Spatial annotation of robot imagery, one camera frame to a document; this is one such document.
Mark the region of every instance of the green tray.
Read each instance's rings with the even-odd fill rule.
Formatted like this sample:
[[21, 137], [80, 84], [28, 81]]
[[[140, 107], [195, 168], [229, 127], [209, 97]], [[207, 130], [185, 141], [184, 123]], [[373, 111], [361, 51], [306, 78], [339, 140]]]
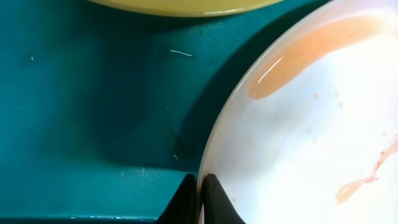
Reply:
[[0, 217], [155, 220], [246, 70], [325, 2], [177, 19], [1, 1]]

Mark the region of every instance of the white scratch mark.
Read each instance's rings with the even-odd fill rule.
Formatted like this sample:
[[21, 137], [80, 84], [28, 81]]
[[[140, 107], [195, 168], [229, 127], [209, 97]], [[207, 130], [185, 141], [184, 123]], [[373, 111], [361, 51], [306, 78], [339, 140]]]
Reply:
[[192, 57], [192, 55], [190, 55], [190, 54], [186, 54], [186, 53], [183, 53], [183, 52], [179, 52], [179, 51], [177, 51], [177, 50], [170, 50], [170, 51], [171, 51], [171, 52], [180, 53], [180, 54], [183, 54], [183, 55]]
[[269, 68], [268, 71], [267, 71], [265, 74], [262, 75], [262, 77], [260, 78], [260, 80], [258, 81], [258, 83], [261, 82], [262, 78], [264, 78], [265, 75], [267, 75], [267, 74], [269, 73], [269, 71], [271, 71], [271, 69], [273, 69], [273, 68], [275, 67], [275, 65], [278, 64], [278, 63], [282, 60], [282, 58], [283, 58], [283, 57], [281, 57], [278, 61], [276, 61], [275, 64], [274, 64], [273, 66], [271, 66], [271, 68]]

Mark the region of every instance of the dirty plate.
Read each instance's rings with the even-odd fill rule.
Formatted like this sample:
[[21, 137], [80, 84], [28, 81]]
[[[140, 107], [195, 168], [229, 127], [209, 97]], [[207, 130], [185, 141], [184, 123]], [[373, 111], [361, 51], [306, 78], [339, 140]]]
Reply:
[[199, 177], [246, 223], [397, 223], [397, 61], [397, 1], [329, 2], [237, 85]]
[[245, 12], [277, 3], [281, 0], [90, 0], [105, 6], [159, 16], [205, 17]]

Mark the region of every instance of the orange liquid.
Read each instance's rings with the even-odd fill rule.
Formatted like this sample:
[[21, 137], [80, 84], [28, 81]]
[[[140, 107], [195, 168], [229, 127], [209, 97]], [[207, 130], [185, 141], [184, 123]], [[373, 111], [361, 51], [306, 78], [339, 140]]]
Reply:
[[381, 20], [355, 16], [331, 22], [293, 41], [262, 69], [249, 87], [249, 96], [261, 99], [291, 81], [326, 54], [378, 33]]
[[388, 145], [387, 149], [380, 152], [380, 158], [379, 160], [375, 163], [373, 166], [373, 169], [371, 173], [365, 178], [365, 179], [359, 179], [355, 180], [351, 183], [348, 183], [344, 186], [342, 186], [336, 193], [335, 198], [338, 203], [343, 203], [351, 195], [355, 193], [363, 184], [370, 183], [372, 181], [377, 180], [376, 177], [376, 171], [378, 168], [383, 164], [383, 162], [392, 154], [395, 152], [398, 152], [398, 135], [395, 136], [395, 138], [391, 141], [391, 143]]

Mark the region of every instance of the yellow plate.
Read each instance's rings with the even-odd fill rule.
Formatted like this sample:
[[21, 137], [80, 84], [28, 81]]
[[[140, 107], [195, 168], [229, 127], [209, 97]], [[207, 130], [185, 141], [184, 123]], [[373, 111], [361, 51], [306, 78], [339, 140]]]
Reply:
[[159, 16], [206, 17], [249, 11], [281, 0], [90, 0], [105, 6]]

